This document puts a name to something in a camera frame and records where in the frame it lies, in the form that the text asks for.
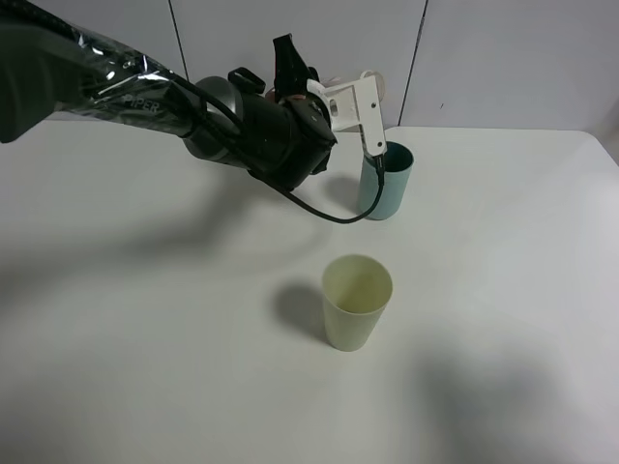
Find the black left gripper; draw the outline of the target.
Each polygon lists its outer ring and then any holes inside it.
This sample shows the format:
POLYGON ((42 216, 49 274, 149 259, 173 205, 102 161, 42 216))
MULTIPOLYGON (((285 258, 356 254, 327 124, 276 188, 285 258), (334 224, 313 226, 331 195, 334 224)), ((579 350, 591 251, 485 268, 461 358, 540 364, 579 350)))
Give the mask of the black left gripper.
MULTIPOLYGON (((305 63, 291 34, 273 39, 273 44, 276 99, 304 95, 307 82, 319 80, 317 70, 305 63)), ((326 106, 315 97, 278 104, 245 94, 243 123, 250 137, 250 173, 282 189, 295 189, 308 176, 324 171, 337 143, 326 106)))

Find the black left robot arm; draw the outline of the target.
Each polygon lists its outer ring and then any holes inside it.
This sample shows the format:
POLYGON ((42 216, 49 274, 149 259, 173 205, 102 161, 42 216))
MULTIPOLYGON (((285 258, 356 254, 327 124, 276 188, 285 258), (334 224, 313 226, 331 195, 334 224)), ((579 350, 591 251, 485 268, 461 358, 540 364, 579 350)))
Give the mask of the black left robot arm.
POLYGON ((27 1, 1 5, 1 139, 55 112, 175 135, 201 160, 240 167, 291 191, 322 172, 336 137, 308 91, 315 70, 276 38, 274 95, 245 68, 186 80, 138 50, 75 27, 27 1))

